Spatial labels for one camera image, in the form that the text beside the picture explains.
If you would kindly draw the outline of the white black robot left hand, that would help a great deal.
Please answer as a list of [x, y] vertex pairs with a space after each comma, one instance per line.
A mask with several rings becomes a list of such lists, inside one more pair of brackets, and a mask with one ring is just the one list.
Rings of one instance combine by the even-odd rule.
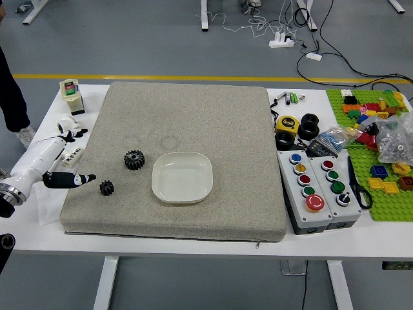
[[71, 189], [96, 179], [94, 174], [51, 172], [66, 144], [74, 142], [87, 132], [86, 129], [68, 130], [58, 136], [32, 142], [16, 163], [10, 177], [1, 182], [1, 190], [19, 197], [29, 197], [32, 185], [42, 181], [51, 189]]

